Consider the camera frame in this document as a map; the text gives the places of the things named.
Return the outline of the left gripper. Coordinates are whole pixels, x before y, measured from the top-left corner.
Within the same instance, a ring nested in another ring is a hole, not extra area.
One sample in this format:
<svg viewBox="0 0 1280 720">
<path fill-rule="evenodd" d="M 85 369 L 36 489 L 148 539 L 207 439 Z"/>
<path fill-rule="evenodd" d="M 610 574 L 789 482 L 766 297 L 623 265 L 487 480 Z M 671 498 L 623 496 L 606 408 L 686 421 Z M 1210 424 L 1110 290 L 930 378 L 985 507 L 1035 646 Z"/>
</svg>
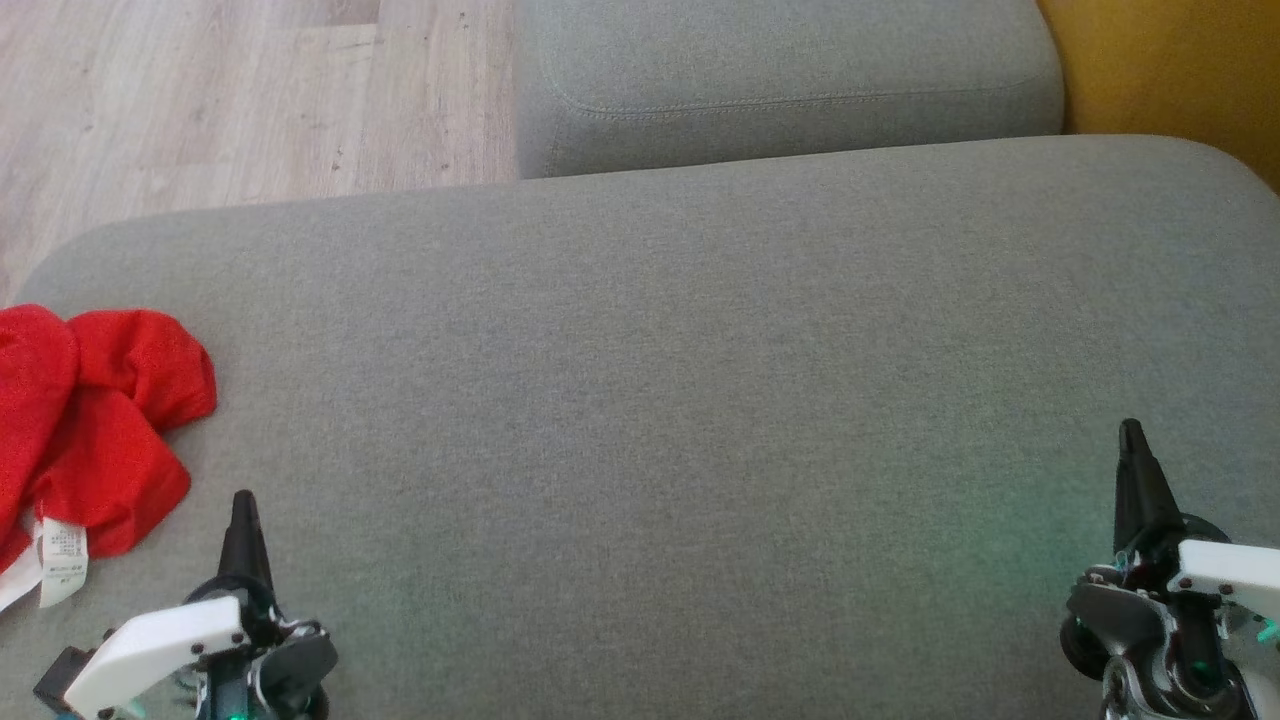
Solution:
<svg viewBox="0 0 1280 720">
<path fill-rule="evenodd" d="M 323 683 L 337 667 L 337 647 L 319 621 L 288 619 L 279 609 L 259 506 L 241 489 L 218 575 L 244 575 L 247 552 L 257 582 L 215 578 L 179 606 L 123 623 L 90 651 L 61 692 L 63 714 L 133 714 L 145 692 L 173 680 L 189 692 L 197 719 L 328 719 Z"/>
</svg>

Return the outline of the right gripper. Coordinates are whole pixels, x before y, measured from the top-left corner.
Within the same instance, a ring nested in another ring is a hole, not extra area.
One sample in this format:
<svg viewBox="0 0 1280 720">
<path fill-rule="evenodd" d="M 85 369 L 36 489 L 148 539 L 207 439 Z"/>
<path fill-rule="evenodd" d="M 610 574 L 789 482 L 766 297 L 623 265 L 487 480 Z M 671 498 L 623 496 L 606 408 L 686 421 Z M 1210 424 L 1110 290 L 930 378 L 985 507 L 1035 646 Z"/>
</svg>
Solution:
<svg viewBox="0 0 1280 720">
<path fill-rule="evenodd" d="M 1114 552 L 1076 579 L 1060 626 L 1100 716 L 1275 719 L 1277 551 L 1183 520 L 1134 418 L 1117 430 Z"/>
</svg>

